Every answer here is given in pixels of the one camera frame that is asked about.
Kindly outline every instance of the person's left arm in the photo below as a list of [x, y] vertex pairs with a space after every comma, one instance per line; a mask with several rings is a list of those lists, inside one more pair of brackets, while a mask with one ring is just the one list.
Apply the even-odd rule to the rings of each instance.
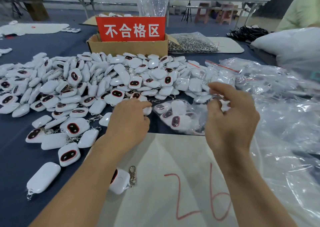
[[111, 114], [106, 134], [96, 141], [79, 169], [29, 227], [94, 227], [118, 162], [139, 144], [150, 120], [142, 109], [149, 102], [130, 99]]

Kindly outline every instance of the floor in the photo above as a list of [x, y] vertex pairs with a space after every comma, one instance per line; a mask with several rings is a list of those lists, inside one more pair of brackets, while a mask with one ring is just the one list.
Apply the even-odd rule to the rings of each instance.
[[[86, 15], [83, 10], [68, 10], [68, 9], [47, 9], [48, 14], [51, 18], [51, 21], [57, 22], [57, 23], [68, 23], [68, 21], [75, 21], [77, 23], [82, 23], [86, 20]], [[29, 15], [29, 13], [25, 10], [23, 10], [23, 16], [19, 19], [18, 15], [15, 14], [16, 20], [18, 22], [32, 22], [32, 19]], [[88, 11], [89, 16], [93, 16], [93, 11]], [[181, 21], [182, 16], [181, 15], [170, 15], [169, 18], [169, 27], [198, 27], [199, 29], [207, 26], [217, 26], [218, 24], [215, 22], [214, 19], [209, 19], [207, 24], [204, 24], [202, 21], [198, 23], [194, 23], [194, 15], [192, 16], [192, 21]], [[12, 20], [11, 17], [6, 16], [4, 10], [0, 10], [0, 25], [5, 25], [8, 22]], [[239, 20], [238, 26], [243, 26], [245, 23], [246, 17], [242, 17]], [[279, 19], [270, 19], [270, 18], [264, 18], [264, 17], [252, 17], [249, 19], [248, 25], [256, 24], [268, 31], [275, 31], [278, 27], [280, 20]], [[231, 25], [223, 24], [221, 26], [227, 26], [230, 30], [234, 30], [235, 27], [235, 21], [231, 23]]]

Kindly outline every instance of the pile of white keychains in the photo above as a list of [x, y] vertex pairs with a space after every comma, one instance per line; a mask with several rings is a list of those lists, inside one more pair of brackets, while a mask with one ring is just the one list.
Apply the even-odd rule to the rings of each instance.
[[[214, 67], [186, 62], [184, 56], [159, 58], [154, 54], [124, 53], [113, 57], [103, 52], [84, 52], [76, 57], [48, 58], [46, 53], [39, 53], [25, 64], [0, 65], [0, 113], [21, 117], [30, 108], [52, 112], [52, 117], [45, 115], [32, 123], [35, 129], [26, 142], [41, 143], [43, 150], [59, 148], [60, 165], [67, 166], [80, 158], [79, 148], [95, 143], [99, 130], [89, 122], [99, 120], [100, 125], [108, 126], [111, 112], [100, 115], [107, 104], [115, 106], [130, 98], [148, 101], [148, 96], [165, 100], [168, 96], [175, 98], [179, 91], [194, 98], [195, 103], [205, 103], [212, 98], [208, 82], [234, 85], [234, 75], [219, 73]], [[143, 113], [149, 115], [151, 111], [151, 107], [145, 108]], [[84, 119], [87, 113], [93, 117]], [[52, 180], [59, 173], [57, 166], [46, 166], [51, 169], [46, 172], [51, 172]], [[36, 180], [31, 179], [27, 186], [32, 189], [30, 193], [44, 191], [51, 182], [39, 187], [36, 175]], [[129, 179], [132, 186], [135, 177], [130, 174]]]

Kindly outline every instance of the person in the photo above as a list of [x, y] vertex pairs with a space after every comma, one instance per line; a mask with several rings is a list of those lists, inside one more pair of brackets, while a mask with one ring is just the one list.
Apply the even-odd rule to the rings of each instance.
[[320, 0], [293, 0], [277, 31], [318, 26], [320, 23]]
[[[250, 143], [260, 119], [250, 94], [228, 84], [209, 83], [230, 109], [214, 99], [207, 104], [205, 137], [223, 173], [240, 227], [294, 227], [286, 209], [268, 188], [250, 157]], [[150, 120], [142, 109], [149, 102], [122, 101], [86, 160], [29, 227], [94, 227], [118, 162], [143, 141]], [[126, 132], [123, 137], [119, 132]]]

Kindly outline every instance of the bag of metal clasps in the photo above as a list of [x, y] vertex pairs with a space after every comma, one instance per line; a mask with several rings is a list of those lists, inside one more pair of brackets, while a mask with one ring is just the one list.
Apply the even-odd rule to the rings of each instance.
[[152, 108], [168, 127], [187, 135], [204, 135], [207, 105], [189, 104], [185, 100], [163, 102]]
[[178, 44], [169, 41], [170, 53], [216, 53], [218, 47], [199, 32], [170, 34]]

